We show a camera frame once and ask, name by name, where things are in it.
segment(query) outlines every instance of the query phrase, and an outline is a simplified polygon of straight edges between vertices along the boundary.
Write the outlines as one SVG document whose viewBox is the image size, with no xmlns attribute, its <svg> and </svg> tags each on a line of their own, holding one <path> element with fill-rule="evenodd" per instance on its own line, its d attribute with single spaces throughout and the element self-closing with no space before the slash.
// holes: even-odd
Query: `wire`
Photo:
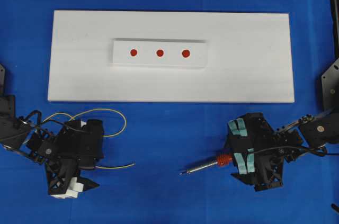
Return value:
<svg viewBox="0 0 339 224">
<path fill-rule="evenodd" d="M 43 122 L 45 122 L 45 121 L 47 121 L 48 119 L 51 119 L 51 118 L 53 118 L 53 117 L 55 117 L 55 116 L 57 116 L 57 115 L 60 115 L 60 114 L 63 114 L 63 115 L 65 115 L 65 116 L 69 117 L 69 118 L 72 118 L 72 116 L 71 116 L 70 114 L 68 114 L 68 113 L 58 112 L 58 113 L 51 114 L 49 117 L 45 118 L 45 119 L 43 120 Z"/>
<path fill-rule="evenodd" d="M 12 139 L 12 138 L 20 137 L 20 136 L 22 136 L 22 135 L 26 135 L 26 134 L 28 134 L 31 130 L 39 129 L 39 128 L 40 128 L 40 125 L 36 125 L 36 126 L 31 127 L 29 130 L 26 130 L 26 131 L 24 131 L 24 132 L 21 132 L 21 133 L 12 135 L 12 136 L 0 138 L 0 142 L 6 141 L 6 140 L 9 140 L 9 139 Z"/>
<path fill-rule="evenodd" d="M 70 129 L 70 130 L 74 130 L 74 131 L 77 131 L 77 132 L 82 132 L 82 133 L 89 133 L 88 131 L 85 131 L 85 130 L 78 130 L 78 129 L 75 129 L 73 128 L 72 126 L 69 126 L 67 124 L 65 124 L 64 122 L 59 122 L 57 120 L 53 120 L 53 119 L 49 119 L 49 120 L 45 120 L 41 123 L 41 125 L 45 124 L 45 123 L 48 123 L 48 122 L 55 122 L 57 124 L 60 124 L 62 126 L 65 126 L 66 128 Z"/>
<path fill-rule="evenodd" d="M 270 151 L 270 150 L 277 150 L 277 149 L 281 149 L 281 148 L 290 148 L 290 149 L 302 149 L 305 150 L 306 152 L 312 153 L 314 155 L 323 157 L 323 156 L 339 156 L 339 154 L 328 154 L 328 153 L 324 153 L 321 151 L 314 151 L 312 148 L 308 148 L 305 146 L 276 146 L 276 147 L 270 147 L 270 148 L 265 148 L 265 149 L 261 149 L 258 151 L 254 151 L 254 152 L 249 152 L 248 154 L 258 154 L 258 153 L 262 153 L 264 151 Z"/>
<path fill-rule="evenodd" d="M 124 165 L 124 166 L 117 166 L 117 167 L 102 167 L 102 166 L 95 166 L 96 168 L 100 168 L 100 169 L 121 169 L 121 168 L 127 168 L 127 167 L 131 167 L 134 166 L 136 163 L 131 163 L 128 165 Z"/>
<path fill-rule="evenodd" d="M 81 112 L 81 113 L 76 114 L 75 116 L 71 117 L 69 119 L 69 121 L 71 121 L 71 120 L 75 119 L 76 117 L 79 117 L 79 116 L 81 116 L 83 114 L 91 113 L 91 112 L 94 112 L 94 111 L 110 111 L 112 113 L 119 114 L 123 118 L 124 124 L 123 124 L 121 130 L 119 130 L 117 133 L 114 133 L 114 134 L 104 135 L 103 137 L 105 137 L 105 138 L 112 138 L 112 137 L 115 137 L 115 136 L 121 134 L 125 130 L 125 128 L 127 126 L 127 119 L 126 119 L 126 117 L 120 111 L 115 110 L 115 109 L 91 109 L 91 110 L 87 110 L 87 111 Z"/>
</svg>

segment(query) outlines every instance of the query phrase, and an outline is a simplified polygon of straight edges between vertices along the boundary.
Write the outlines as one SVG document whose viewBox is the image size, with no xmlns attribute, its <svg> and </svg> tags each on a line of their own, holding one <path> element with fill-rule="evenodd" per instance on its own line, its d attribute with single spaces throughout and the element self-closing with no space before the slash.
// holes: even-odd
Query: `blue table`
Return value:
<svg viewBox="0 0 339 224">
<path fill-rule="evenodd" d="M 229 120 L 262 111 L 278 128 L 321 111 L 320 74 L 334 60 L 329 0 L 0 0 L 0 63 L 17 115 L 39 109 L 75 114 L 110 107 L 128 119 L 126 131 L 104 140 L 103 165 L 84 176 L 100 184 L 76 200 L 47 195 L 43 167 L 0 151 L 1 223 L 336 223 L 338 158 L 307 155 L 284 168 L 284 187 L 254 192 L 230 176 L 236 168 L 179 170 L 222 148 Z M 49 103 L 53 11 L 56 9 L 286 12 L 290 14 L 294 104 Z M 109 113 L 106 132 L 122 121 Z M 49 127 L 57 131 L 57 125 Z M 329 146 L 332 152 L 339 147 Z"/>
</svg>

